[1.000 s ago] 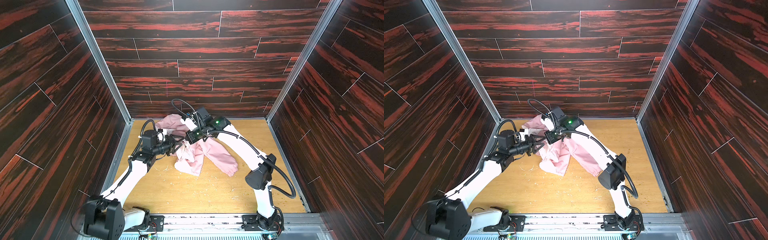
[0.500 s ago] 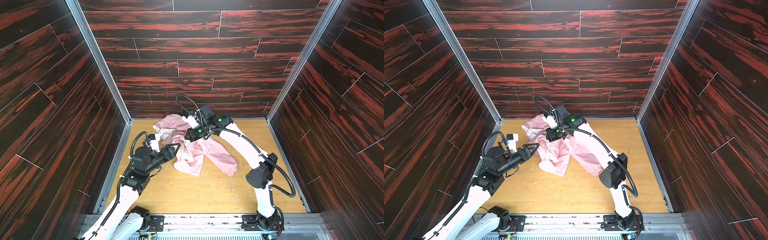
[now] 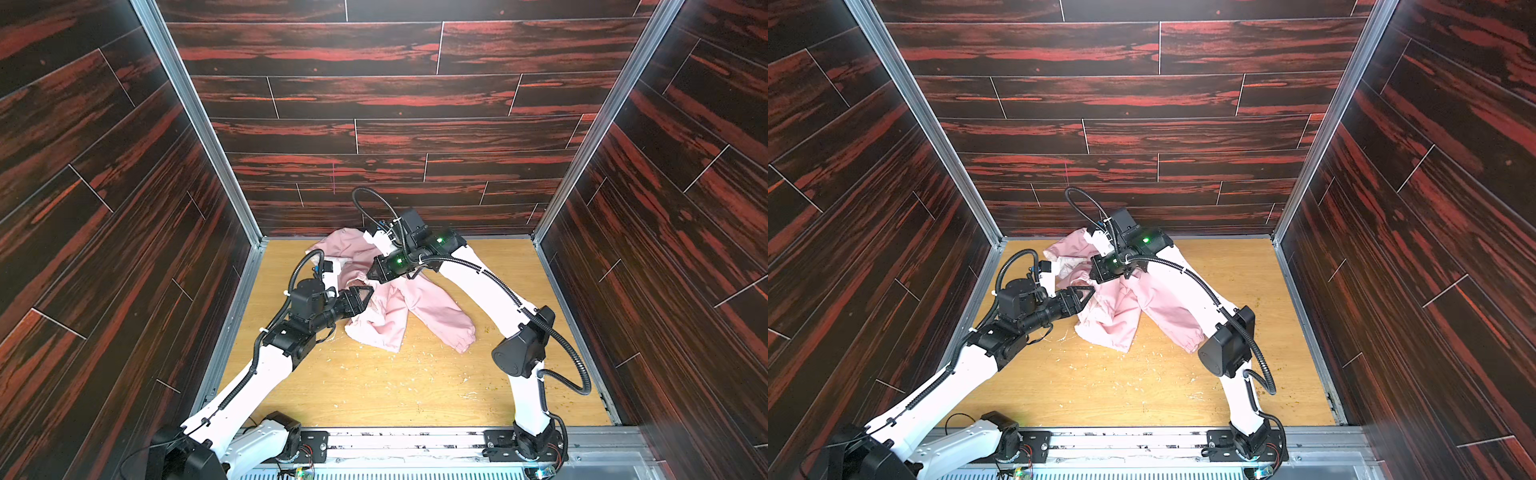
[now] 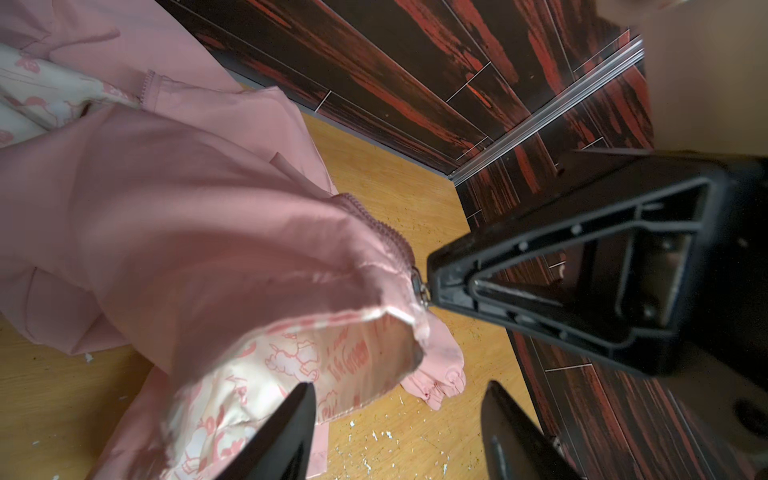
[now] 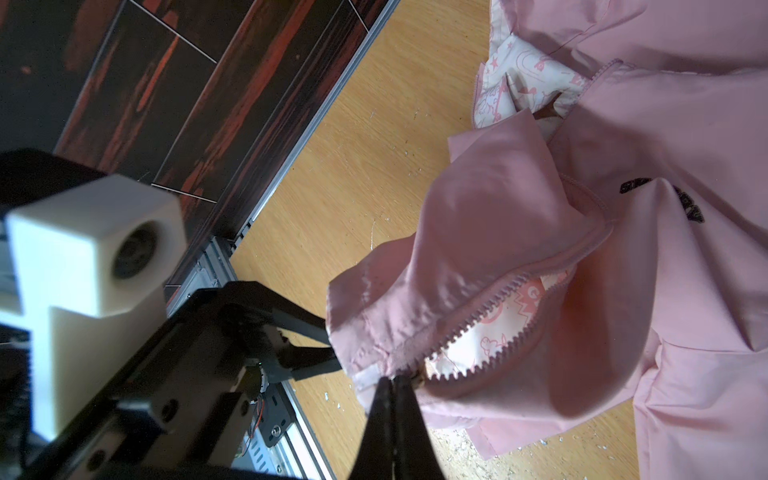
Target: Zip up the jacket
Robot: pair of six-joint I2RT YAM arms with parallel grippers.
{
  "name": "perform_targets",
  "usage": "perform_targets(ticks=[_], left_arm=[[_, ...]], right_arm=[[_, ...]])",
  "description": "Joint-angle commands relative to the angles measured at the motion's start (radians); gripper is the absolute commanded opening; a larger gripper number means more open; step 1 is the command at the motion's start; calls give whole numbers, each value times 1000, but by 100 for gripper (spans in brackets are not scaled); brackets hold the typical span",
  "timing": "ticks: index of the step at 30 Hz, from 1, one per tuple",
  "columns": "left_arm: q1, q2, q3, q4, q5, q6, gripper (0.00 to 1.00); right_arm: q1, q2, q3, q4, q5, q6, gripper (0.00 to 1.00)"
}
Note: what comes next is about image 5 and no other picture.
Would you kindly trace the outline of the pink zip-up jacket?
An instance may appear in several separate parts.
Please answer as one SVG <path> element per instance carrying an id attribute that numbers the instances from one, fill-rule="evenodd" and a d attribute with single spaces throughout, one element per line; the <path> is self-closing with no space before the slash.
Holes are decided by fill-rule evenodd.
<path id="1" fill-rule="evenodd" d="M 767 475 L 767 5 L 494 1 L 416 232 L 329 285 L 369 416 L 484 457 L 634 407 L 644 479 Z"/>

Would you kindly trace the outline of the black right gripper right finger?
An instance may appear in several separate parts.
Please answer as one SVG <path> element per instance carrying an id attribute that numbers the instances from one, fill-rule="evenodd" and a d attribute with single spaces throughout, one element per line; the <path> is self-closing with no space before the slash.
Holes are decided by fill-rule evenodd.
<path id="1" fill-rule="evenodd" d="M 411 379 L 393 379 L 396 479 L 445 478 L 435 456 Z"/>

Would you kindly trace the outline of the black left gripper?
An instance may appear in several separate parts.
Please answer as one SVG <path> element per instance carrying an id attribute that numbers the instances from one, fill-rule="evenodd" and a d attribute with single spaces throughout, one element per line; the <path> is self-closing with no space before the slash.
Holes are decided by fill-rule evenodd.
<path id="1" fill-rule="evenodd" d="M 97 479 L 123 467 L 227 465 L 260 383 L 339 369 L 324 320 L 254 281 L 201 289 L 172 315 L 160 295 L 112 318 L 64 312 L 30 336 L 22 479 Z"/>

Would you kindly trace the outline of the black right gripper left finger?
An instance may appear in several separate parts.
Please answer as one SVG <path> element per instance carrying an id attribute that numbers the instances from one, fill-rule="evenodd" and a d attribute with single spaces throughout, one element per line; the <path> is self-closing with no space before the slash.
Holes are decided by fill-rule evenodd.
<path id="1" fill-rule="evenodd" d="M 393 382 L 379 380 L 350 480 L 390 480 L 395 465 Z"/>

